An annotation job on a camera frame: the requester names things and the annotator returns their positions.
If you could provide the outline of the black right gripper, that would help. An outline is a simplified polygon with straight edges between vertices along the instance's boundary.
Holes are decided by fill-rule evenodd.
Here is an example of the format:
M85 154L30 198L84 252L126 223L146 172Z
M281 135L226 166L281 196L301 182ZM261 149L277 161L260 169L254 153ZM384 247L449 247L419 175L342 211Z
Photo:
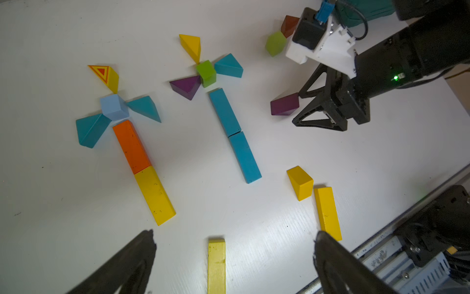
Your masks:
M299 91L300 98L314 99L292 123L297 127L318 127L344 132L348 129L348 119L355 120L357 124L370 122L370 101L362 97L354 82L345 74L320 64ZM308 120L308 117L320 112L327 118Z

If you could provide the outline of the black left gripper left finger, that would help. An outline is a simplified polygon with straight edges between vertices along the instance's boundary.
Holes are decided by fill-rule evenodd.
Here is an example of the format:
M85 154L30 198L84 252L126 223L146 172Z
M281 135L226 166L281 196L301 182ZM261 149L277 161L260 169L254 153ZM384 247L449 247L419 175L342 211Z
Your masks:
M144 294L153 268L157 245L154 232L144 230L71 294Z

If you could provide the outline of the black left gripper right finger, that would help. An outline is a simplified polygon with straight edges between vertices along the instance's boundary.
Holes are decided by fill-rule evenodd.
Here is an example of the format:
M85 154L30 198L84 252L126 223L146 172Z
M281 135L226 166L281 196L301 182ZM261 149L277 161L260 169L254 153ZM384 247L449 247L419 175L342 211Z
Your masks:
M327 232L317 233L314 264L323 292L326 294L394 294L396 292Z

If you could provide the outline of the purple triangular prism block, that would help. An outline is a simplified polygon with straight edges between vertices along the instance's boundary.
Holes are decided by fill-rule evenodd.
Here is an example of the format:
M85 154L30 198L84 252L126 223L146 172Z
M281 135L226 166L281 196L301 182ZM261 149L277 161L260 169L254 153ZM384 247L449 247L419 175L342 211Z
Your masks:
M270 102L272 116L288 116L299 108L298 93L289 94Z
M201 77L199 75L195 75L170 81L170 86L174 92L188 100L192 100L201 86Z

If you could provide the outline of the yellow rectangular block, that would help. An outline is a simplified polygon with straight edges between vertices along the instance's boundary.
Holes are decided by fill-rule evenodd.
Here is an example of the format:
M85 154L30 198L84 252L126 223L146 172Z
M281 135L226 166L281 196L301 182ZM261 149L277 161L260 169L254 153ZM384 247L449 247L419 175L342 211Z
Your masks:
M314 195L321 230L327 232L336 241L341 241L342 234L332 188L315 188Z
M135 179L158 226L176 215L170 198L153 166L135 174Z

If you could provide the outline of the light green cube block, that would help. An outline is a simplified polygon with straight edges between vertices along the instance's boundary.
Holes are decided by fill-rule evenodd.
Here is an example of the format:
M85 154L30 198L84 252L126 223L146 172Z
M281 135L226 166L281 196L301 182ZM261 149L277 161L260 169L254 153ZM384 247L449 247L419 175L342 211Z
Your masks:
M268 37L265 48L274 57L283 52L286 44L287 38L281 31L277 31Z

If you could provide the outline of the brown wooden block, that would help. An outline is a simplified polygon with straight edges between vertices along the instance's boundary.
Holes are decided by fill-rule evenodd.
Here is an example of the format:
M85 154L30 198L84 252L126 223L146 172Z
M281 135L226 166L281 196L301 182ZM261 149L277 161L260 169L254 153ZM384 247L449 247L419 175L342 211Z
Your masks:
M300 18L287 15L281 26L281 33L285 38L289 38L295 32L297 24L299 23Z

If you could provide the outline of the yellow triangular prism block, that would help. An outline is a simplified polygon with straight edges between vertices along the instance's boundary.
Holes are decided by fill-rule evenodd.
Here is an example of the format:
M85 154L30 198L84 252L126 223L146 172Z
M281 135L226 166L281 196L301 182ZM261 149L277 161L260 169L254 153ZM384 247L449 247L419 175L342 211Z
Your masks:
M196 36L179 35L183 49L189 54L196 64L200 63L201 39Z
M286 173L299 202L313 194L313 178L300 166L293 167L287 170Z

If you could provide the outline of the teal triangular prism block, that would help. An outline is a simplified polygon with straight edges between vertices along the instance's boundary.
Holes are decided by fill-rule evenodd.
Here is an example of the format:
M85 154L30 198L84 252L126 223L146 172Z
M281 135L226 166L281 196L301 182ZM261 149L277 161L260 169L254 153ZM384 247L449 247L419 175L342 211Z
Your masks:
M111 120L102 113L76 121L78 141L81 146L94 148Z
M232 53L226 55L214 64L215 71L220 75L241 78L244 72L243 67Z
M126 103L128 108L159 123L162 122L157 107L150 96L137 98Z

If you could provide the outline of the teal rectangular block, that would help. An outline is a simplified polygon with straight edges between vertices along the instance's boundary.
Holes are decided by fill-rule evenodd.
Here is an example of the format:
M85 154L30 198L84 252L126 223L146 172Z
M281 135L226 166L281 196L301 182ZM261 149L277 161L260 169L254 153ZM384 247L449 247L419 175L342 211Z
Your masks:
M229 141L247 184L259 180L262 175L250 149L246 136L238 132L229 137Z
M241 126L222 88L209 93L209 99L223 126L227 137L241 132Z

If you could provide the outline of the orange rectangular block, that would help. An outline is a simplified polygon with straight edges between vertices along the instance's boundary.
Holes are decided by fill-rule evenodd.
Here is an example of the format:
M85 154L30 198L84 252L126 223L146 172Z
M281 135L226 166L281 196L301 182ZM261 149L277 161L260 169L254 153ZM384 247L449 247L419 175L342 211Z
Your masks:
M113 131L134 175L151 166L146 150L131 121L120 122L113 126Z

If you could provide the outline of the light blue cube block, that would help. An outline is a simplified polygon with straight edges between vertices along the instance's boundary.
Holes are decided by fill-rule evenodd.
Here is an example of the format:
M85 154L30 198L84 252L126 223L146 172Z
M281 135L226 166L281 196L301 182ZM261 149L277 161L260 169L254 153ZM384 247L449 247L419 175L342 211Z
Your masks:
M129 117L129 109L125 101L117 94L101 98L100 106L103 115L111 121L124 120Z

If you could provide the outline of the yellow triangle block red pattern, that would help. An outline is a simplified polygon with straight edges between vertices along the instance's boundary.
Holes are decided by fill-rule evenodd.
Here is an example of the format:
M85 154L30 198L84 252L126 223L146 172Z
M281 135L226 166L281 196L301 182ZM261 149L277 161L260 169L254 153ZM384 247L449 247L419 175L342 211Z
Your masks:
M113 94L118 93L119 75L111 66L88 65L88 67L101 79Z

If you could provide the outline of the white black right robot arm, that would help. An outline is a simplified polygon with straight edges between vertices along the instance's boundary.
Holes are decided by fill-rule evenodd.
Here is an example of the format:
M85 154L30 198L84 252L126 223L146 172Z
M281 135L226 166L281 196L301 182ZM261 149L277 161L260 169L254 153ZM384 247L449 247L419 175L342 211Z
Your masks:
M297 127L346 131L348 120L370 121L370 99L394 89L430 83L470 60L468 1L394 1L405 29L363 53L356 38L332 16L334 1L305 8L286 56L318 62L299 97L310 103L293 119Z

